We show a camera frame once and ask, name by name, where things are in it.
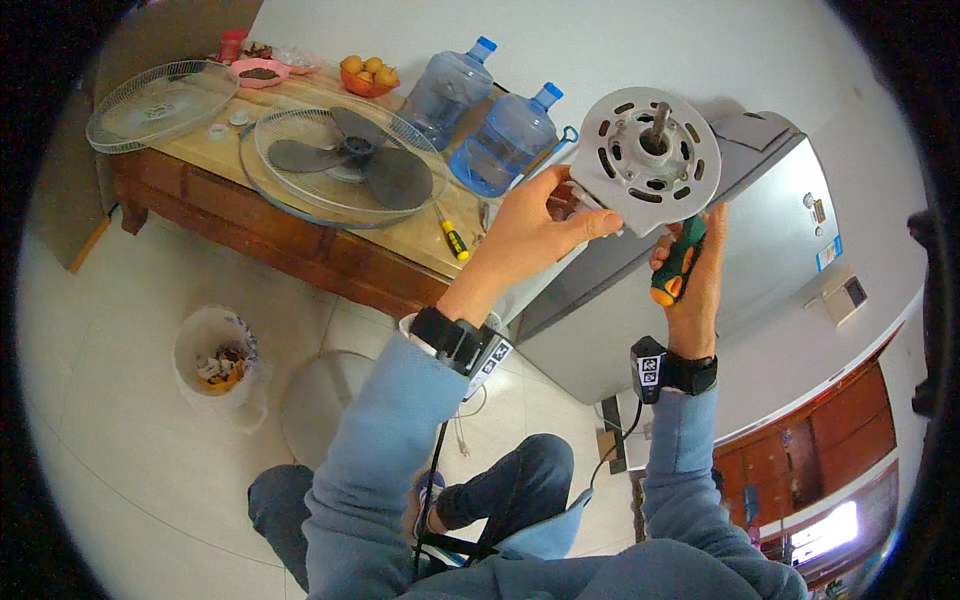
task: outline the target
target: jeans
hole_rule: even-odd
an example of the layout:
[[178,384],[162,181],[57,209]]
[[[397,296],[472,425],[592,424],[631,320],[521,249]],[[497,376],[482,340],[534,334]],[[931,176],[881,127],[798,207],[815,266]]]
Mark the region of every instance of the jeans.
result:
[[[477,542],[495,546],[565,511],[572,477],[570,445],[553,434],[539,433],[465,484],[445,488],[434,499],[437,516],[450,529],[486,518]],[[253,529],[267,539],[304,591],[306,538],[300,527],[310,517],[303,496],[312,482],[309,468],[279,465],[260,473],[247,490]]]

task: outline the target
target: wall switch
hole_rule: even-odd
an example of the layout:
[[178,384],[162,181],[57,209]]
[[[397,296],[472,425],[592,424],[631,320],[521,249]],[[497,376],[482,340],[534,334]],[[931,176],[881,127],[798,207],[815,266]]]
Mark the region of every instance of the wall switch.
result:
[[844,266],[821,288],[820,298],[833,323],[839,327],[867,301],[867,293],[853,274],[853,269]]

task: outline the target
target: red jar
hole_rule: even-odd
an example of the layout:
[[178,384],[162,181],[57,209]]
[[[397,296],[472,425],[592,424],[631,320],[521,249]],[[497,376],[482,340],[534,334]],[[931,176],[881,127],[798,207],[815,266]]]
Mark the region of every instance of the red jar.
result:
[[229,29],[220,37],[220,54],[217,55],[217,61],[223,64],[230,64],[239,58],[240,50],[243,49],[243,41],[247,39],[247,30]]

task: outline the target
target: wrist-mounted device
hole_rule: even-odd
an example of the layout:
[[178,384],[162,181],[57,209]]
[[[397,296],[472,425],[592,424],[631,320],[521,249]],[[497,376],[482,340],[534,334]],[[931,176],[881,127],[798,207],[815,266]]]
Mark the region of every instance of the wrist-mounted device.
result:
[[485,324],[478,329],[463,319],[451,321],[435,306],[417,313],[410,333],[435,348],[437,360],[470,378],[467,396],[514,351],[513,343],[494,329]]
[[696,396],[713,385],[717,378],[717,358],[687,360],[644,336],[630,348],[634,392],[644,404],[656,404],[660,388],[676,388]]

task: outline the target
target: fan blade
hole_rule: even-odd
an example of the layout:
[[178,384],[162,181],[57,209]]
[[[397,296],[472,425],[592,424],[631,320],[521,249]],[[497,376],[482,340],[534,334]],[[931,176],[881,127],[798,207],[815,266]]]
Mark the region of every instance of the fan blade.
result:
[[377,200],[393,210],[416,208],[433,191],[430,167],[419,156],[400,148],[377,148],[364,175]]
[[330,116],[344,137],[362,137],[374,146],[387,141],[387,134],[378,125],[348,108],[330,107]]
[[317,173],[350,160],[339,149],[324,150],[292,139],[280,139],[267,150],[267,158],[277,169],[294,173]]

